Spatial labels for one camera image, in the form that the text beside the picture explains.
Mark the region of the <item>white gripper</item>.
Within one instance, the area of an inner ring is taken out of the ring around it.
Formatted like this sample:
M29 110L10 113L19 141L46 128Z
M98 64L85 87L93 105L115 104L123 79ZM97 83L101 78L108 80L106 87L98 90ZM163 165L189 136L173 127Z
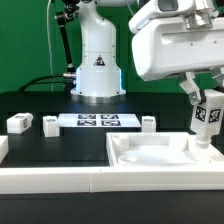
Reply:
M213 20L211 29L187 30L182 17L149 22L132 39L137 74L144 80L179 75L180 87L192 105L203 101L195 73L210 69L218 86L224 86L224 18Z

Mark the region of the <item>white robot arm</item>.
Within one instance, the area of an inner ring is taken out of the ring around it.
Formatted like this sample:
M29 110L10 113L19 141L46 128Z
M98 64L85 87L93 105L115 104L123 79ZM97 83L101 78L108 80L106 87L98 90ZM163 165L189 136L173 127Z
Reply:
M125 93L116 65L116 28L96 12L98 6L125 3L140 6L129 21L137 74L145 81L177 76L191 103L203 102L194 75L209 70L220 75L224 67L224 16L213 0L82 0L82 63L72 93L91 102Z

